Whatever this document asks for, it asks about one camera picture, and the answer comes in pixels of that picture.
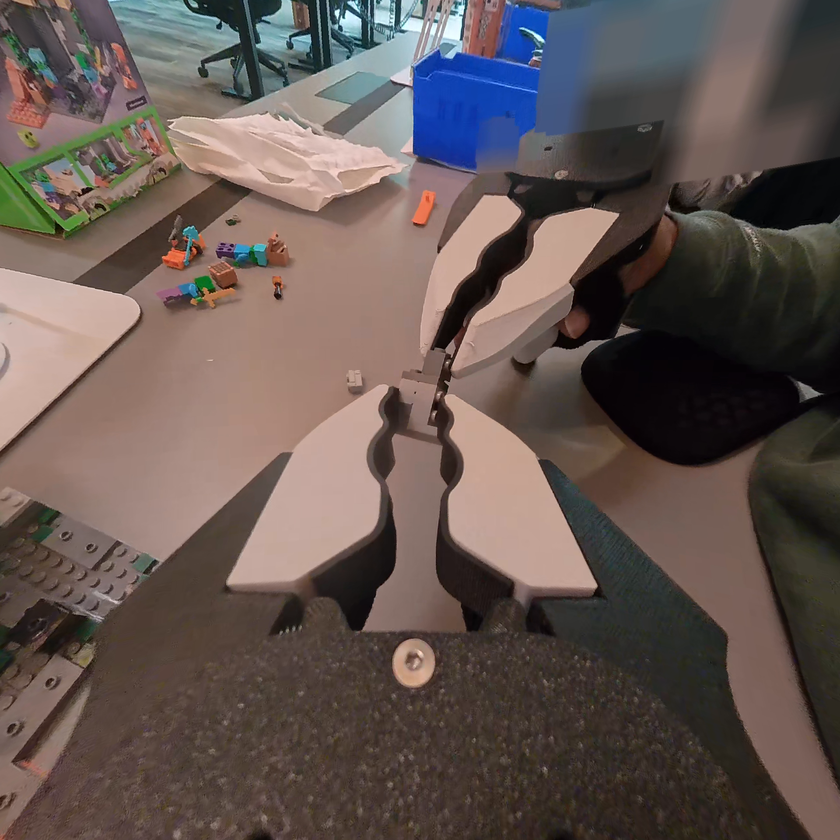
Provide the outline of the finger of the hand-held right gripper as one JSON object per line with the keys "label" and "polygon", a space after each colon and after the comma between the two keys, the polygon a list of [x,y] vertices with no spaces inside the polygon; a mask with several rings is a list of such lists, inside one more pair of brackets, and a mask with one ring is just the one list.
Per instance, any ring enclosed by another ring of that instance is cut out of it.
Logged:
{"label": "finger of the hand-held right gripper", "polygon": [[484,195],[440,248],[423,304],[420,325],[423,357],[434,347],[460,286],[476,271],[489,246],[512,231],[522,218],[522,209],[508,196]]}
{"label": "finger of the hand-held right gripper", "polygon": [[496,294],[468,322],[455,354],[454,378],[471,375],[537,337],[562,317],[571,303],[571,279],[619,213],[582,208],[543,219],[530,251],[499,283]]}

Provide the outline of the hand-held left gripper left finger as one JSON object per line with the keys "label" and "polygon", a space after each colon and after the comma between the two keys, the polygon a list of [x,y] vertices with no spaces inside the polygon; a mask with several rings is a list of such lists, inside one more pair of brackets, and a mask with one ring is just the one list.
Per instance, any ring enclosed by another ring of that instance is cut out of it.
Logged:
{"label": "hand-held left gripper left finger", "polygon": [[378,385],[300,441],[228,575],[231,592],[360,597],[388,579],[396,408],[396,388]]}

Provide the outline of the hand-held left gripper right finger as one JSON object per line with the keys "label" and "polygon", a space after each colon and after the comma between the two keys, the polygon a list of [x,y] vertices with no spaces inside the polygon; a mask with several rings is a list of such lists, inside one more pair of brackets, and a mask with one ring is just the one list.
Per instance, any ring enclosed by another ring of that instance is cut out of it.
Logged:
{"label": "hand-held left gripper right finger", "polygon": [[593,572],[536,454],[457,396],[445,397],[440,413],[438,572],[465,561],[514,599],[593,596]]}

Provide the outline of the small grey brick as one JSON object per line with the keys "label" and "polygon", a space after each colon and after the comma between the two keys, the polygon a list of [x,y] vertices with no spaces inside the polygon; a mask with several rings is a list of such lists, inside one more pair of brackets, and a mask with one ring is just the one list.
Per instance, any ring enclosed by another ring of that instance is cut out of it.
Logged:
{"label": "small grey brick", "polygon": [[437,411],[448,392],[452,356],[430,350],[419,370],[404,371],[398,386],[397,431],[431,443],[438,439]]}

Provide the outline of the toy brick building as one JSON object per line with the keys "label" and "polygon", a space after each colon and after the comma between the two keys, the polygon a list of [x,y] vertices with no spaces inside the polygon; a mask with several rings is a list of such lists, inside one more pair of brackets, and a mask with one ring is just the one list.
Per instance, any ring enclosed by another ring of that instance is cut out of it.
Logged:
{"label": "toy brick building", "polygon": [[1,490],[2,835],[78,722],[100,625],[159,565],[19,490]]}

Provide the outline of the white wooden book stand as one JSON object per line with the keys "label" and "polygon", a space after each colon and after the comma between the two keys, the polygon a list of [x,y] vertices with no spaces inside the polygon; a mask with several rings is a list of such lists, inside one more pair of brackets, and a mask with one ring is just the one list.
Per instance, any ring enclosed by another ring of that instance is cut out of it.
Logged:
{"label": "white wooden book stand", "polygon": [[428,1],[421,31],[415,45],[411,64],[391,76],[391,82],[401,87],[413,85],[415,69],[426,56],[439,50],[442,45],[448,20],[456,1]]}
{"label": "white wooden book stand", "polygon": [[1,269],[1,448],[140,320],[131,297]]}

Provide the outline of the person's right forearm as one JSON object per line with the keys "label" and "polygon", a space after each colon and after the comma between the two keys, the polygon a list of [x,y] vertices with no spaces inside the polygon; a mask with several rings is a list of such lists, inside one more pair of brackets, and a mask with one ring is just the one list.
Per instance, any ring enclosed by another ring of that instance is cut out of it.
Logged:
{"label": "person's right forearm", "polygon": [[839,388],[839,226],[755,227],[729,215],[667,214],[661,270],[624,324],[684,338],[819,393]]}

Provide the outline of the grey desk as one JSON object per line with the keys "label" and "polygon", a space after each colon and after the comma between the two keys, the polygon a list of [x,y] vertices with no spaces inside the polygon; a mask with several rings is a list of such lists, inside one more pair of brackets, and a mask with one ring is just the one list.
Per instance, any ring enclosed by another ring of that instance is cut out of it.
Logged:
{"label": "grey desk", "polygon": [[[318,92],[357,70],[402,69],[404,36],[253,103],[283,101],[351,141],[406,163],[399,175],[319,213],[181,171],[63,239],[2,229],[2,267],[126,291],[139,324],[2,454],[15,487],[164,560],[278,454],[347,404],[348,369],[366,385],[419,366],[418,328],[438,237],[469,174],[402,154],[412,100],[396,94],[350,127]],[[436,192],[427,226],[412,217]],[[174,215],[223,238],[278,232],[290,248],[282,301],[247,270],[214,310],[171,311],[155,292]],[[504,361],[454,392],[550,459],[728,634],[738,712],[767,771],[812,838],[838,834],[838,790],[798,685],[754,538],[747,478],[754,448],[699,468],[667,464],[620,435],[581,386],[586,350],[553,350],[530,374]]]}

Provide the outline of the person's right hand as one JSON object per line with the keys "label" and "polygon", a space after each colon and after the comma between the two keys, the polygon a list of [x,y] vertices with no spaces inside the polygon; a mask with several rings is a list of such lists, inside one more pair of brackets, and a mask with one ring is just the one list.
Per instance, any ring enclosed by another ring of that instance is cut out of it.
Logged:
{"label": "person's right hand", "polygon": [[558,323],[558,345],[567,349],[615,335],[632,296],[653,279],[670,256],[678,228],[661,217],[636,243],[578,281],[572,309]]}

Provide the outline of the crumpled white paper bag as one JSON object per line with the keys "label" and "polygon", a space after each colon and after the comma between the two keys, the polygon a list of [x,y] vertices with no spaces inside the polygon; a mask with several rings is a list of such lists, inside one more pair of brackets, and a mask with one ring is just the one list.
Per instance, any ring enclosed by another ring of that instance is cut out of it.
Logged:
{"label": "crumpled white paper bag", "polygon": [[192,172],[214,175],[303,211],[317,213],[406,165],[379,148],[326,134],[270,113],[170,121],[176,156]]}

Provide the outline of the pile of colourful bricks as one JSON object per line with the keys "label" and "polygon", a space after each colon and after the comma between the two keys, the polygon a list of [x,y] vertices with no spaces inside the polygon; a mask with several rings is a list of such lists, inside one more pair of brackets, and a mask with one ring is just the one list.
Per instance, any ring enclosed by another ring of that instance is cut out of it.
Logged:
{"label": "pile of colourful bricks", "polygon": [[[175,217],[168,244],[169,250],[162,256],[161,263],[172,270],[199,270],[198,260],[209,255],[203,235],[195,226],[186,225],[182,216]],[[204,267],[204,273],[173,287],[157,290],[155,296],[168,308],[189,306],[196,310],[213,310],[219,302],[235,295],[238,274],[242,270],[251,267],[271,269],[271,282],[273,276],[280,276],[279,269],[288,268],[290,264],[291,253],[278,234],[272,234],[266,242],[254,245],[223,241],[216,246],[215,261]]]}

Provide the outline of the green toy set box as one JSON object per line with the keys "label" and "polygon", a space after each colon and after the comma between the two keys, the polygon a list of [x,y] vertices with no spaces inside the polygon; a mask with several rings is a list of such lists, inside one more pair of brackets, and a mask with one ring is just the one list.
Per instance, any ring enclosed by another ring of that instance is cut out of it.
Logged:
{"label": "green toy set box", "polygon": [[67,237],[180,167],[110,2],[1,2],[3,227]]}

